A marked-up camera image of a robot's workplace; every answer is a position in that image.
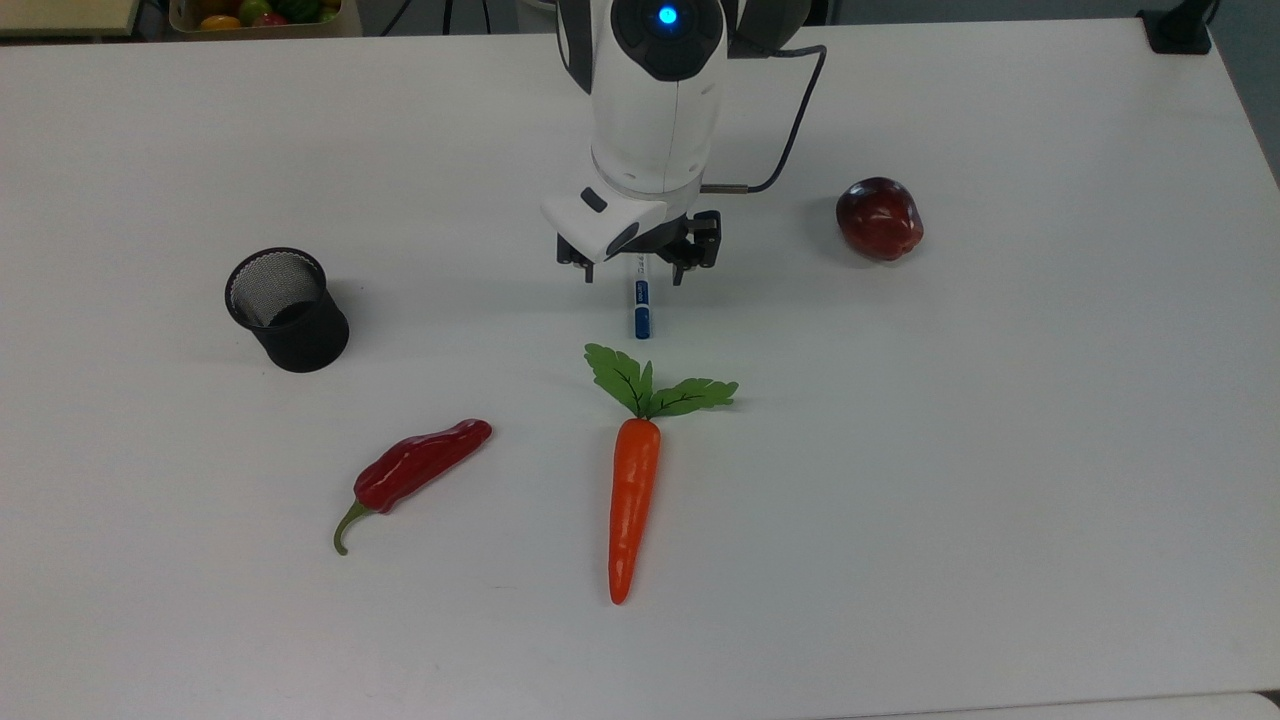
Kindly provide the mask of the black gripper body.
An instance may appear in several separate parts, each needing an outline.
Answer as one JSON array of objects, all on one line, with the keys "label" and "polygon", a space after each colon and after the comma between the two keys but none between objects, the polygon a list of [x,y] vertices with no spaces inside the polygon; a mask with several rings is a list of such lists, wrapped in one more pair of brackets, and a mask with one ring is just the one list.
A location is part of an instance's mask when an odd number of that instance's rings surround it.
[{"label": "black gripper body", "polygon": [[681,217],[640,234],[625,252],[655,254],[676,269],[710,268],[722,241],[721,214],[714,210]]}]

